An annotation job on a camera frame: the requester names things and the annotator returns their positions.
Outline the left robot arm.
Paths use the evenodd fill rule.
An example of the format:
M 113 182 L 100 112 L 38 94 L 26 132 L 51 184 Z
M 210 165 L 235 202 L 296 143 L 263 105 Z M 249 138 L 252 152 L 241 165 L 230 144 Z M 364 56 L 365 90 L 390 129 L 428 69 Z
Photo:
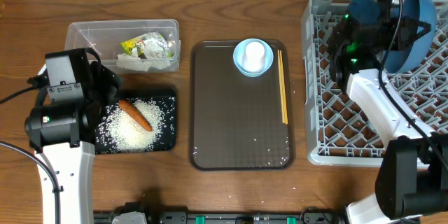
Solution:
M 48 53 L 27 81 L 38 90 L 25 120 L 38 160 L 44 223 L 93 223 L 95 130 L 123 80 L 92 48 Z

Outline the green yellow snack wrapper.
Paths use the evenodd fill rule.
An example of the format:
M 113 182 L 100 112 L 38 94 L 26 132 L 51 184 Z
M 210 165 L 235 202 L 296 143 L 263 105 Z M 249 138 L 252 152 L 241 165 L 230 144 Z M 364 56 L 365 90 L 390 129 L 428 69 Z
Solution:
M 143 35 L 144 34 L 122 42 L 120 45 L 122 47 L 123 52 L 133 57 L 146 58 L 143 53 L 144 49 Z

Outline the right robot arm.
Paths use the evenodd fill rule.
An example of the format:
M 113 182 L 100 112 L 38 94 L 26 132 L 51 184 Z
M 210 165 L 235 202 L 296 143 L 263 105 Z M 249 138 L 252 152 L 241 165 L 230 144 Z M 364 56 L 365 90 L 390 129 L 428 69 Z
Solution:
M 328 41 L 331 78 L 386 149 L 372 195 L 336 223 L 396 223 L 447 210 L 447 136 L 424 123 L 389 83 L 417 67 L 431 45 L 432 0 L 351 0 Z

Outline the small light blue bowl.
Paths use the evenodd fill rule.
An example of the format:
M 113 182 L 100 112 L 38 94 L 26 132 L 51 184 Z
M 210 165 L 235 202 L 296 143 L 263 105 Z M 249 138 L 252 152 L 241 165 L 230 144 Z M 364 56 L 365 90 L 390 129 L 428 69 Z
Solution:
M 256 73 L 247 72 L 242 67 L 242 57 L 244 55 L 245 47 L 247 46 L 248 43 L 253 42 L 253 41 L 261 42 L 265 48 L 264 68 L 261 71 L 256 72 Z M 255 77 L 259 77 L 259 76 L 263 75 L 272 66 L 272 63 L 274 61 L 274 54 L 273 54 L 273 51 L 270 48 L 270 46 L 263 40 L 260 40 L 258 38 L 249 38 L 249 39 L 243 40 L 242 42 L 239 42 L 237 44 L 237 46 L 233 52 L 233 60 L 234 60 L 235 66 L 238 68 L 238 70 L 242 74 L 244 74 L 245 76 L 248 76 L 248 77 L 255 78 Z

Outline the orange carrot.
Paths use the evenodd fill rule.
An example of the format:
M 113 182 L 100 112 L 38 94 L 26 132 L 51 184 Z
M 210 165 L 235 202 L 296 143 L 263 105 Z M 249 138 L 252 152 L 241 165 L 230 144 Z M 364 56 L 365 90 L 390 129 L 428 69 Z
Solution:
M 152 132 L 153 128 L 151 124 L 147 121 L 147 119 L 143 116 L 143 114 L 131 103 L 127 100 L 120 100 L 118 102 L 118 107 L 126 112 L 137 124 L 139 124 L 146 131 Z

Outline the white tissue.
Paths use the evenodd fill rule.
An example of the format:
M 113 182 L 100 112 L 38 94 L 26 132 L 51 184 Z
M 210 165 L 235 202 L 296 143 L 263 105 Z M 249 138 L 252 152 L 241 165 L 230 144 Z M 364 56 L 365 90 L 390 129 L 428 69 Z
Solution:
M 161 58 L 141 59 L 123 53 L 118 55 L 116 65 L 120 68 L 133 71 L 149 71 L 150 68 L 157 70 L 166 69 L 171 65 L 171 62 L 168 59 Z

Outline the large blue plate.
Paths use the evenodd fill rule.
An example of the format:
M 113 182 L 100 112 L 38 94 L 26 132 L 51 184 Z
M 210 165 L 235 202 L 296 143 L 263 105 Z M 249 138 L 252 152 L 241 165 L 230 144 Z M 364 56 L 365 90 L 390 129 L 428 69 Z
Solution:
M 346 47 L 352 67 L 380 67 L 376 55 L 390 52 L 385 68 L 403 73 L 418 65 L 426 55 L 437 20 L 432 0 L 404 0 L 402 17 L 394 0 L 352 0 L 348 9 L 351 45 Z

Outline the pink cup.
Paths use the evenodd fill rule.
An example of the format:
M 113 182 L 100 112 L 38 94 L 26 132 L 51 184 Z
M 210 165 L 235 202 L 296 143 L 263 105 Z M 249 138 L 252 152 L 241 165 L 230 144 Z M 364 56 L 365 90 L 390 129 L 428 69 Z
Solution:
M 256 73 L 264 68 L 265 48 L 261 42 L 253 41 L 247 44 L 241 60 L 243 69 L 250 73 Z

